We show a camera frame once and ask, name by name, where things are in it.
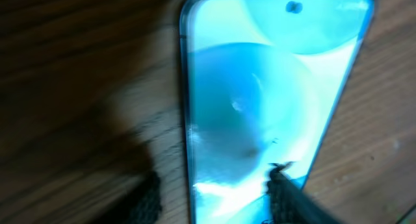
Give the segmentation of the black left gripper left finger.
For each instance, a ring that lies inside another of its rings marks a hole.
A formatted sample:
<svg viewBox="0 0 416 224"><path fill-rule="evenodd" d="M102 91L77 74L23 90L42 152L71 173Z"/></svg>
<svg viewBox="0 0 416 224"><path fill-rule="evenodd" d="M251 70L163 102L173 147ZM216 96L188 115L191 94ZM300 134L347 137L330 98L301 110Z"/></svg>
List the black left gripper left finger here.
<svg viewBox="0 0 416 224"><path fill-rule="evenodd" d="M161 212L161 179L152 171L126 197L95 218L94 224L155 224Z"/></svg>

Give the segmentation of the blue Galaxy smartphone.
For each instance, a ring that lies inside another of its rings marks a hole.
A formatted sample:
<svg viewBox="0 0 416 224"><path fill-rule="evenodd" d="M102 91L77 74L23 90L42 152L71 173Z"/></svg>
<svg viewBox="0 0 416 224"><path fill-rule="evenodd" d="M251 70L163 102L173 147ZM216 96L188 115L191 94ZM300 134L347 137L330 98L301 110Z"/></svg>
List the blue Galaxy smartphone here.
<svg viewBox="0 0 416 224"><path fill-rule="evenodd" d="M190 220L272 223L269 173L302 191L375 0L184 0Z"/></svg>

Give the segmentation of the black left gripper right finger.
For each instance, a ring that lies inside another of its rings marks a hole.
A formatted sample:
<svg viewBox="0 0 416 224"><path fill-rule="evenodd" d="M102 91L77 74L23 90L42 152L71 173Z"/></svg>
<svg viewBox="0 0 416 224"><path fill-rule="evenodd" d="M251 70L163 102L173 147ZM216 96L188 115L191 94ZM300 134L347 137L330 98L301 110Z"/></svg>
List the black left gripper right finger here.
<svg viewBox="0 0 416 224"><path fill-rule="evenodd" d="M314 203L295 186L283 171L293 162L271 163L272 169L266 183L270 198L270 214L277 224L340 224L341 222Z"/></svg>

